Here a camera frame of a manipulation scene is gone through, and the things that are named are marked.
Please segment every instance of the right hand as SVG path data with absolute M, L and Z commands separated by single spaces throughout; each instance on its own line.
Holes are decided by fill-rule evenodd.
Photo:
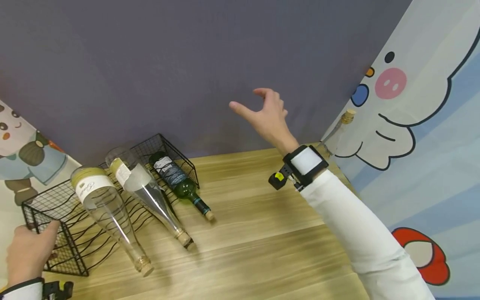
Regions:
M 230 108 L 247 120 L 258 134 L 278 149 L 282 156 L 293 152 L 299 143 L 290 133 L 285 117 L 288 111 L 283 108 L 280 94 L 269 88 L 257 88 L 253 93 L 263 97 L 264 107 L 252 111 L 238 102 L 230 102 Z

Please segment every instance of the wine bottle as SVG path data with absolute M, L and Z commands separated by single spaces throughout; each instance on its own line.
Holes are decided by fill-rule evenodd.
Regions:
M 130 150 L 118 147 L 110 150 L 105 161 L 120 185 L 135 195 L 185 249 L 191 250 L 194 247 L 193 239 L 175 216 L 165 191 L 138 157 Z
M 149 162 L 160 177 L 168 184 L 173 193 L 181 198 L 190 200 L 193 205 L 211 221 L 214 219 L 210 207 L 197 195 L 197 185 L 164 151 L 153 153 Z
M 321 141 L 318 146 L 318 152 L 323 155 L 327 162 L 331 162 L 333 156 L 337 152 L 338 145 L 345 132 L 347 125 L 352 123 L 356 111 L 353 109 L 347 109 L 347 111 L 340 117 L 332 131 Z
M 87 213 L 125 250 L 135 269 L 147 277 L 154 268 L 135 236 L 122 197 L 105 171 L 79 167 L 70 183 Z

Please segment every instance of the orange dot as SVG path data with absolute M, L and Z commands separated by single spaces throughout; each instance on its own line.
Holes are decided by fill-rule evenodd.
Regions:
M 369 68 L 365 76 L 372 77 L 375 74 L 375 70 L 373 68 Z

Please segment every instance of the yellow sticker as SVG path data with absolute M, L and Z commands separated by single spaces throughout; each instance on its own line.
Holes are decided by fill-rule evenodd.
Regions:
M 282 181 L 285 178 L 282 173 L 276 173 L 275 177 L 278 178 L 278 180 L 280 181 Z

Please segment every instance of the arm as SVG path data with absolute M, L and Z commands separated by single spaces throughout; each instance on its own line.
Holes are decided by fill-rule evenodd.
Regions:
M 264 107 L 254 112 L 240 103 L 230 108 L 244 117 L 282 156 L 299 147 L 285 122 L 280 95 L 256 89 Z M 321 171 L 301 195 L 344 247 L 371 299 L 433 299 L 409 255 L 385 225 L 329 170 Z
M 51 256 L 60 223 L 51 222 L 36 234 L 26 226 L 15 229 L 7 249 L 8 286 L 0 294 L 3 300 L 42 300 L 43 266 Z

